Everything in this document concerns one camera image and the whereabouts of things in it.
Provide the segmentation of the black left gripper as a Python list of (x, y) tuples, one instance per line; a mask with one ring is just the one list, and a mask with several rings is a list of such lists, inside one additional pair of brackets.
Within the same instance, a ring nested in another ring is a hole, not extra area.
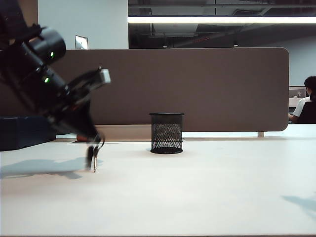
[(66, 86), (48, 88), (46, 118), (57, 129), (65, 129), (83, 136), (82, 141), (102, 148), (105, 135), (97, 133), (90, 116), (90, 91), (84, 88), (70, 90)]

